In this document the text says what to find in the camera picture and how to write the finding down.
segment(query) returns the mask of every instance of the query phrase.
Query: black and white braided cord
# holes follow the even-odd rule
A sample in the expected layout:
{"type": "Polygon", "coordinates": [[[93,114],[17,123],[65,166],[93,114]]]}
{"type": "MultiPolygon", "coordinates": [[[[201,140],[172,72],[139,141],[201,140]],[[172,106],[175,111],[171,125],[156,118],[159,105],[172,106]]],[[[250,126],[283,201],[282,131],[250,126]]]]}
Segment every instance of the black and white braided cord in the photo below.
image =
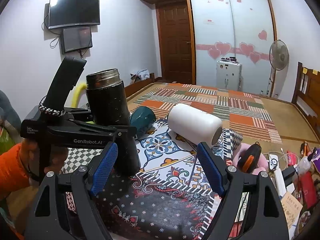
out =
{"type": "Polygon", "coordinates": [[[40,112],[45,113],[45,114],[54,115],[54,116],[63,116],[66,113],[66,111],[64,109],[62,111],[59,111],[59,110],[54,110],[54,109],[51,109],[51,108],[48,108],[48,107],[44,106],[43,102],[45,101],[46,97],[47,96],[42,98],[42,100],[39,103],[40,112]]]}

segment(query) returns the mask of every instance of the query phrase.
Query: black monitor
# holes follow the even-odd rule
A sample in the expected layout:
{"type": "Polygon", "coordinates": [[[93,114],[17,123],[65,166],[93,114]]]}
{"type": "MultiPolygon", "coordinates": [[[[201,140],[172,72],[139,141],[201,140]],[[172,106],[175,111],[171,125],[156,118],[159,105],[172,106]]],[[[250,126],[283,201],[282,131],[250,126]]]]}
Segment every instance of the black monitor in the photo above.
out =
{"type": "Polygon", "coordinates": [[[49,29],[99,24],[99,0],[50,0],[49,29]]]}
{"type": "Polygon", "coordinates": [[[63,28],[61,32],[61,51],[75,51],[92,47],[91,30],[89,26],[63,28]]]}

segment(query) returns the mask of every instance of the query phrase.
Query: blue textured pad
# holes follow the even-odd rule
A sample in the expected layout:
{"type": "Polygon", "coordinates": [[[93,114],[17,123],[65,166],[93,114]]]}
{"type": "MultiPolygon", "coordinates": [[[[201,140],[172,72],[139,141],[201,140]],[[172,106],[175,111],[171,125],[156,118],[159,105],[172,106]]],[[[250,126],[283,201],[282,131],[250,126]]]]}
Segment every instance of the blue textured pad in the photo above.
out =
{"type": "Polygon", "coordinates": [[[112,143],[108,152],[101,160],[99,167],[93,175],[93,182],[91,187],[91,194],[96,196],[102,191],[107,182],[109,174],[118,156],[118,146],[112,143]]]}
{"type": "Polygon", "coordinates": [[[207,150],[204,148],[204,146],[201,143],[199,143],[197,146],[197,158],[201,163],[201,166],[208,179],[208,182],[211,186],[212,191],[217,193],[219,196],[224,195],[225,190],[222,186],[221,174],[218,171],[216,165],[214,165],[207,150]]]}

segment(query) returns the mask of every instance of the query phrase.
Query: screw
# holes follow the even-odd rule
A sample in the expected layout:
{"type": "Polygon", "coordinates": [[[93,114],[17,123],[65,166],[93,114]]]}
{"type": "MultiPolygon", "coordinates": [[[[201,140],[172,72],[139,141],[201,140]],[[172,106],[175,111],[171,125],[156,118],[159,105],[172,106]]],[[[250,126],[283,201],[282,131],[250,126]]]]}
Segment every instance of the screw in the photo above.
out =
{"type": "Polygon", "coordinates": [[[53,171],[49,171],[48,173],[47,173],[47,177],[52,177],[54,175],[54,172],[53,171]]]}
{"type": "Polygon", "coordinates": [[[268,173],[266,173],[265,171],[261,171],[260,174],[264,178],[268,177],[268,173]]]}
{"type": "Polygon", "coordinates": [[[228,171],[236,172],[237,168],[235,166],[228,166],[228,171]]]}
{"type": "Polygon", "coordinates": [[[82,166],[80,166],[80,167],[78,168],[78,170],[79,170],[80,172],[85,172],[85,171],[87,170],[87,166],[82,165],[82,166]]]}

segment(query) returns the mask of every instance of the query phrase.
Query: yellow hose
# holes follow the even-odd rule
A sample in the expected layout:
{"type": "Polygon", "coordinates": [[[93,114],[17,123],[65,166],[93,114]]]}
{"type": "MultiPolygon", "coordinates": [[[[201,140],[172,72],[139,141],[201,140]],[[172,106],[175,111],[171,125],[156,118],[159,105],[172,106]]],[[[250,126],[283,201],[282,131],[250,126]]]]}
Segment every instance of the yellow hose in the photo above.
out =
{"type": "Polygon", "coordinates": [[[75,92],[73,93],[72,101],[71,101],[71,107],[77,108],[80,100],[80,94],[82,90],[85,90],[87,88],[86,83],[80,83],[78,86],[76,86],[75,92]]]}

